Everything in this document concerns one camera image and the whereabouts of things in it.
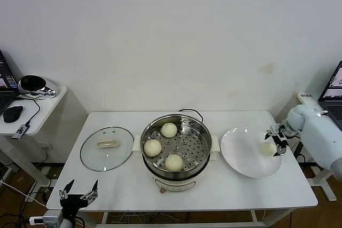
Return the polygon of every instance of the white table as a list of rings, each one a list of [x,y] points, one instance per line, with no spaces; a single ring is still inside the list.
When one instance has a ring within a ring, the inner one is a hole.
[[[48,119],[52,111],[55,109],[57,104],[60,102],[60,100],[65,95],[67,88],[63,86],[58,87],[59,92],[58,94],[47,100],[39,100],[36,99],[36,102],[41,107],[41,110],[38,112],[38,114],[31,120],[30,127],[26,131],[26,136],[33,136],[41,129],[45,121]],[[15,132],[17,132],[18,128],[25,124],[30,117],[33,116],[33,114],[36,113],[38,110],[38,107],[35,105],[35,103],[32,100],[15,100],[11,103],[9,107],[13,106],[23,106],[24,109],[20,114],[20,117],[17,121],[14,121],[12,123],[5,123],[4,119],[2,117],[2,114],[0,115],[0,135],[2,136],[12,136]]]
[[[134,152],[121,166],[107,171],[95,172],[86,168],[80,160],[83,142],[98,129],[120,126],[134,136],[140,135],[152,120],[170,112],[141,113],[90,113],[68,157],[63,171],[48,201],[49,209],[60,209],[58,191],[72,179],[70,191],[83,194],[98,179],[98,198],[82,211],[220,211],[278,209],[264,222],[243,223],[234,227],[269,227],[296,208],[317,205],[317,198],[297,164],[292,152],[283,156],[283,166],[277,174],[266,179],[245,177],[234,171],[222,157],[210,161],[205,175],[190,190],[161,194],[145,167],[141,154]],[[269,112],[202,112],[204,124],[219,140],[236,125],[255,125],[266,130],[274,123]]]
[[[28,128],[24,136],[33,136],[38,133],[40,128],[43,126],[45,121],[48,119],[52,111],[55,109],[55,107],[67,91],[67,88],[63,86],[59,86],[58,89],[58,94],[51,99],[36,99],[36,102],[39,104],[41,110],[30,121],[30,127]],[[0,142],[0,150],[37,181],[31,189],[31,191],[37,191],[40,187],[46,187],[50,184],[50,180],[45,177],[50,168],[44,167],[42,171],[39,171],[37,168],[35,168],[34,165],[32,165],[31,162],[26,158],[26,156],[16,149],[15,141],[11,139],[10,136],[16,133],[19,127],[22,124],[25,124],[37,112],[38,107],[32,100],[15,100],[9,107],[19,105],[23,106],[24,109],[20,114],[18,120],[16,120],[15,122],[5,123],[2,114],[0,115],[0,136],[2,136]],[[8,171],[6,172],[6,176],[8,176],[11,171],[11,168],[8,169]]]

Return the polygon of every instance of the white plate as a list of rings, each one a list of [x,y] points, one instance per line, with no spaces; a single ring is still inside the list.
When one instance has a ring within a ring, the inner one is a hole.
[[[252,178],[266,178],[277,173],[282,166],[281,156],[265,156],[261,144],[265,133],[254,127],[236,127],[221,139],[221,152],[228,164],[239,173]]]

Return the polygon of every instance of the computer mouse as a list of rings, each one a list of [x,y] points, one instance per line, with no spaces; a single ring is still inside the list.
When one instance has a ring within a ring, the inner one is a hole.
[[[5,123],[11,123],[16,121],[20,117],[20,114],[23,109],[24,107],[22,106],[13,106],[11,108],[6,109],[3,113]]]

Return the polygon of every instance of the laptop screen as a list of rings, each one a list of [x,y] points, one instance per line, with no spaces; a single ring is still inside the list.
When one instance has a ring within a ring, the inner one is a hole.
[[[320,100],[342,100],[342,61],[337,66]]]
[[[15,91],[18,86],[0,51],[0,91]]]

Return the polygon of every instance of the glass lid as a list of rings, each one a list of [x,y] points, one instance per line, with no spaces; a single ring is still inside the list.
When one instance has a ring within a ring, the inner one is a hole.
[[[129,158],[133,143],[133,135],[124,128],[102,128],[83,143],[81,161],[93,171],[105,172],[114,169]]]

